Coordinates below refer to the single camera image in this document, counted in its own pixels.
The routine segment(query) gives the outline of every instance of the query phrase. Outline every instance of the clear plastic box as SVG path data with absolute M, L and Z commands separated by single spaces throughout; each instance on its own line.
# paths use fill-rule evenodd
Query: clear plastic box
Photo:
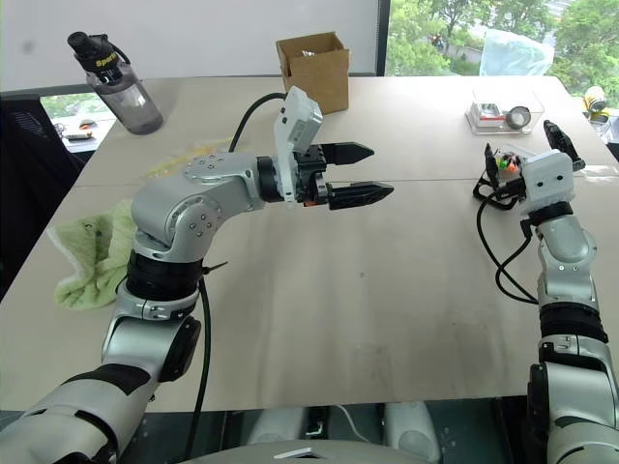
M 532 90 L 476 88 L 465 114 L 473 133 L 530 133 L 544 107 Z

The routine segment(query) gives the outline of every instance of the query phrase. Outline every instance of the cardboard box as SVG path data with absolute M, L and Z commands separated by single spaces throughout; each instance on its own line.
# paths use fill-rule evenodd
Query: cardboard box
M 286 92 L 293 85 L 303 89 L 323 114 L 348 107 L 350 50 L 335 32 L 277 41 L 276 47 Z

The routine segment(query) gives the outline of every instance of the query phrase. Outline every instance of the water bottle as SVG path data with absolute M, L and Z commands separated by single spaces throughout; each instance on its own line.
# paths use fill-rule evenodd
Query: water bottle
M 129 58 L 107 40 L 107 34 L 74 32 L 67 42 L 86 71 L 86 82 L 129 132 L 146 134 L 162 126 L 163 116 L 137 80 Z

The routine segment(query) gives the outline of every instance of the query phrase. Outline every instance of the robotic arm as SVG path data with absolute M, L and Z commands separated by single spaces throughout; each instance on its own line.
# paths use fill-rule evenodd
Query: robotic arm
M 590 272 L 598 247 L 570 206 L 573 171 L 584 161 L 556 125 L 545 121 L 545 131 L 552 150 L 542 155 L 506 147 L 496 157 L 486 149 L 489 180 L 482 182 L 493 186 L 499 208 L 517 198 L 528 216 L 525 226 L 535 227 L 540 240 L 542 339 L 539 363 L 530 370 L 528 420 L 548 464 L 616 463 L 617 381 Z M 506 182 L 496 162 L 504 157 L 514 157 L 519 169 Z
M 137 225 L 127 279 L 105 340 L 102 365 L 74 376 L 0 433 L 0 462 L 113 463 L 127 447 L 162 382 L 189 368 L 200 323 L 191 313 L 202 260 L 224 221 L 260 210 L 374 203 L 393 191 L 378 183 L 333 188 L 328 163 L 348 164 L 373 151 L 354 143 L 311 145 L 322 115 L 291 88 L 275 122 L 275 159 L 244 154 L 195 158 L 176 177 L 154 181 L 133 201 Z

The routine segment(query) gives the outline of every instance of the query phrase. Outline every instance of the black cable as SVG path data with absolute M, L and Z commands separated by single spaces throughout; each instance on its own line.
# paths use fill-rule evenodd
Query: black cable
M 232 141 L 230 142 L 230 148 L 228 148 L 228 152 L 231 153 L 236 149 L 236 144 L 239 143 L 239 138 L 241 138 L 241 133 L 243 132 L 243 129 L 245 128 L 245 124 L 248 122 L 248 119 L 250 118 L 251 114 L 255 111 L 255 109 L 264 102 L 268 102 L 269 100 L 276 100 L 276 99 L 286 100 L 286 94 L 283 94 L 281 92 L 276 92 L 274 94 L 267 94 L 264 97 L 260 97 L 258 100 L 256 100 L 254 103 L 251 104 L 251 106 L 248 108 L 248 110 L 243 115 L 243 119 L 241 119 L 241 123 L 239 124 L 239 127 L 237 128 L 236 132 L 234 133 L 234 137 L 232 137 Z
M 492 262 L 494 263 L 494 265 L 497 268 L 501 268 L 501 263 L 499 263 L 499 260 L 496 259 L 496 256 L 494 256 L 494 253 L 492 252 L 492 250 L 490 249 L 490 246 L 487 244 L 487 240 L 486 240 L 486 236 L 484 235 L 484 230 L 482 229 L 482 213 L 484 212 L 484 208 L 486 207 L 486 205 L 489 203 L 489 201 L 496 196 L 496 192 L 494 191 L 493 193 L 491 193 L 480 205 L 479 210 L 477 210 L 477 233 L 480 236 L 480 240 L 482 241 L 482 245 L 484 246 L 484 249 L 486 250 L 487 255 L 490 257 L 490 259 L 492 260 Z M 532 305 L 536 305 L 538 302 L 535 299 L 535 297 L 533 297 L 533 295 L 531 295 L 529 292 L 527 292 L 518 282 L 516 282 L 516 280 L 505 270 L 505 266 L 503 267 L 501 274 L 503 274 L 509 282 L 511 282 L 515 288 L 517 288 L 520 292 L 522 292 L 523 295 L 526 295 L 527 299 L 523 299 L 521 297 L 518 297 L 516 295 L 513 295 L 511 293 L 509 293 L 507 290 L 505 290 L 505 288 L 503 288 L 503 286 L 499 286 L 499 290 L 501 290 L 501 292 L 503 292 L 505 295 L 507 295 L 510 298 L 513 298 L 515 300 L 518 300 L 519 302 L 523 302 L 523 303 L 529 303 Z
M 184 461 L 192 458 L 193 442 L 195 441 L 195 433 L 197 432 L 197 425 L 200 421 L 204 393 L 206 392 L 206 381 L 209 377 L 209 365 L 211 363 L 211 305 L 209 304 L 209 296 L 206 293 L 204 277 L 198 281 L 197 286 L 200 292 L 200 299 L 202 300 L 202 310 L 204 311 L 204 357 L 202 359 L 200 387 L 198 388 L 195 406 L 193 407 L 192 425 L 190 427 L 190 434 L 187 437 L 187 444 L 185 445 Z
M 508 264 L 510 264 L 512 261 L 518 258 L 518 256 L 529 246 L 530 243 L 531 243 L 531 236 L 529 235 L 528 237 L 524 239 L 524 242 L 522 242 L 522 245 L 520 245 L 518 249 L 514 251 L 514 253 L 512 253 L 512 255 L 509 258 L 507 258 L 505 261 L 501 263 L 501 265 L 496 269 L 496 273 L 494 273 L 494 283 L 496 283 L 496 286 L 499 287 L 499 290 L 504 295 L 507 295 L 508 297 L 513 298 L 514 300 L 518 300 L 519 302 L 536 305 L 538 303 L 537 300 L 530 299 L 530 298 L 521 298 L 517 295 L 514 295 L 510 293 L 509 291 L 507 291 L 505 287 L 503 286 L 503 284 L 501 283 L 501 274 L 505 273 L 505 268 L 507 268 Z

